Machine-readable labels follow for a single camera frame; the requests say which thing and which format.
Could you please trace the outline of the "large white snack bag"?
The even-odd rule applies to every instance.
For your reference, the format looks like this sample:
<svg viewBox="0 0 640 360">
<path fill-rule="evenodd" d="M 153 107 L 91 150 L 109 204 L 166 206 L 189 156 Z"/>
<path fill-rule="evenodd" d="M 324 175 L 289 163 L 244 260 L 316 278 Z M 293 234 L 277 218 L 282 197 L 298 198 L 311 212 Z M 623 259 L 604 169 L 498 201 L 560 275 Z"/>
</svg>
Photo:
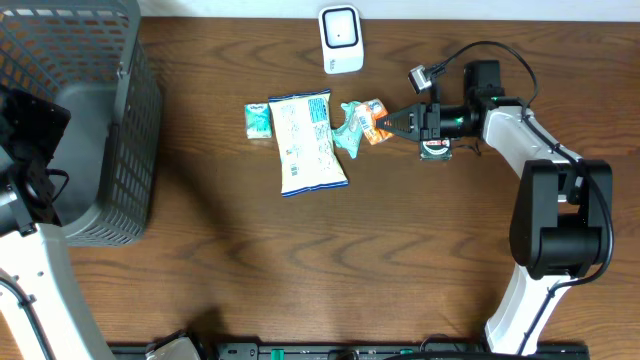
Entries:
<svg viewBox="0 0 640 360">
<path fill-rule="evenodd" d="M 334 153 L 330 95 L 330 90 L 323 89 L 268 99 L 281 161 L 281 195 L 284 197 L 349 184 Z"/>
</svg>

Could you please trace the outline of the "teal wet wipe packet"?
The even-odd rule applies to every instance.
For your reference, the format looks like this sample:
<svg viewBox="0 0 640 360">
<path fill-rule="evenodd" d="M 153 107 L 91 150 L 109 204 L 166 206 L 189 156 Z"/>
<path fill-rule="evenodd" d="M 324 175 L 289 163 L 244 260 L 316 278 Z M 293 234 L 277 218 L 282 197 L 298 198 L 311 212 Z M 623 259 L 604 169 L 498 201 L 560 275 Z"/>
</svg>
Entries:
<svg viewBox="0 0 640 360">
<path fill-rule="evenodd" d="M 352 159 L 356 159 L 363 136 L 363 131 L 356 116 L 356 108 L 360 105 L 358 101 L 342 103 L 344 111 L 344 123 L 337 129 L 332 130 L 335 145 L 348 152 Z"/>
</svg>

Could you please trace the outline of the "teal kleenex tissue pack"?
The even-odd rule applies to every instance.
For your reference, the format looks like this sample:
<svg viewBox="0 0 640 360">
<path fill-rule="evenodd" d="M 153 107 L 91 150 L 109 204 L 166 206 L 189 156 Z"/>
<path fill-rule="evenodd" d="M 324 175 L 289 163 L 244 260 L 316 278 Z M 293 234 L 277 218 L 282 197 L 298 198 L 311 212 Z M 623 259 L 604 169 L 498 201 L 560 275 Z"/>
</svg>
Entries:
<svg viewBox="0 0 640 360">
<path fill-rule="evenodd" d="M 267 103 L 247 104 L 244 109 L 247 138 L 271 138 L 273 132 L 269 105 Z"/>
</svg>

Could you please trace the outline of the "orange snack packet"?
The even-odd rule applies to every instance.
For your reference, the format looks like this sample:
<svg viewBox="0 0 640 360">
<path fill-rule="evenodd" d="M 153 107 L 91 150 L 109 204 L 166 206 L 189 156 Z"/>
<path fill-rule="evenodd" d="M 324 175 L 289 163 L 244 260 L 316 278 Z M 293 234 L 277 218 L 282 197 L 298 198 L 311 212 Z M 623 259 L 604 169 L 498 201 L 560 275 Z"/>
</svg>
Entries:
<svg viewBox="0 0 640 360">
<path fill-rule="evenodd" d="M 377 127 L 376 121 L 388 115 L 379 99 L 360 103 L 355 107 L 355 116 L 364 136 L 371 145 L 377 145 L 393 137 L 393 134 Z"/>
</svg>

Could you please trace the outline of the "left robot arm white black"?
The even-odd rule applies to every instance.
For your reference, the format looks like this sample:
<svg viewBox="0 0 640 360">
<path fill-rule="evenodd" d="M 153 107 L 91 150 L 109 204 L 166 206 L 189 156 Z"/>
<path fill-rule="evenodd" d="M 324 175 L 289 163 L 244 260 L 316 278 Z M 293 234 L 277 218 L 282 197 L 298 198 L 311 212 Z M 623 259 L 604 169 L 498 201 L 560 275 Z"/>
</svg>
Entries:
<svg viewBox="0 0 640 360">
<path fill-rule="evenodd" d="M 25 359 L 110 359 L 53 206 L 70 113 L 17 88 L 1 98 L 1 314 Z"/>
</svg>

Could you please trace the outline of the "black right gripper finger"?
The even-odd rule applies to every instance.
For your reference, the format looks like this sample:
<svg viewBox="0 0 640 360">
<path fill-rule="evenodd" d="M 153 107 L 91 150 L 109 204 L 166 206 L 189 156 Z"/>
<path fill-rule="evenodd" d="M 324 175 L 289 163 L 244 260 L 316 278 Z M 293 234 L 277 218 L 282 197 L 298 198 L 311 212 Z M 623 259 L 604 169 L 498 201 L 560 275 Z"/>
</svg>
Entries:
<svg viewBox="0 0 640 360">
<path fill-rule="evenodd" d="M 411 123 L 418 123 L 423 118 L 425 112 L 426 112 L 426 104 L 416 103 L 406 108 L 403 108 L 401 110 L 398 110 L 396 112 L 389 113 L 381 117 L 380 119 L 378 119 L 378 122 L 391 123 L 395 121 L 408 121 Z"/>
<path fill-rule="evenodd" d="M 425 140 L 422 128 L 415 120 L 380 119 L 376 121 L 376 125 L 381 130 L 410 141 L 419 142 Z"/>
</svg>

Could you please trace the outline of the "dark green round-label packet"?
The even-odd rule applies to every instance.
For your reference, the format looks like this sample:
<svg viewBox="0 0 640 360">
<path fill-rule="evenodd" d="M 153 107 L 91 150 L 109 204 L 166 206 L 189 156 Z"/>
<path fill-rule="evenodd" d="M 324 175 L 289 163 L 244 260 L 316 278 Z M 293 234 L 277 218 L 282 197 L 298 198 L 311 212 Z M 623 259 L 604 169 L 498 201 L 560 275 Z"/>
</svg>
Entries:
<svg viewBox="0 0 640 360">
<path fill-rule="evenodd" d="M 449 139 L 427 140 L 420 143 L 420 159 L 423 161 L 448 161 L 451 158 Z"/>
</svg>

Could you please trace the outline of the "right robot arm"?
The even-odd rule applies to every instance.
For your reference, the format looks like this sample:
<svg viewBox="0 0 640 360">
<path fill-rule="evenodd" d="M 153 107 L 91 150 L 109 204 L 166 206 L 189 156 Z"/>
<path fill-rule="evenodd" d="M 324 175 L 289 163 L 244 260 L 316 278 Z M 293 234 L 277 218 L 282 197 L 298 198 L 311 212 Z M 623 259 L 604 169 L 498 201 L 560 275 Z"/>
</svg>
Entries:
<svg viewBox="0 0 640 360">
<path fill-rule="evenodd" d="M 567 149 L 536 120 L 529 104 L 506 95 L 496 60 L 464 67 L 460 105 L 444 105 L 436 84 L 444 66 L 410 70 L 420 102 L 380 118 L 378 128 L 421 145 L 478 137 L 519 178 L 509 228 L 515 267 L 484 336 L 492 353 L 527 356 L 571 288 L 595 281 L 612 260 L 612 170 Z"/>
</svg>

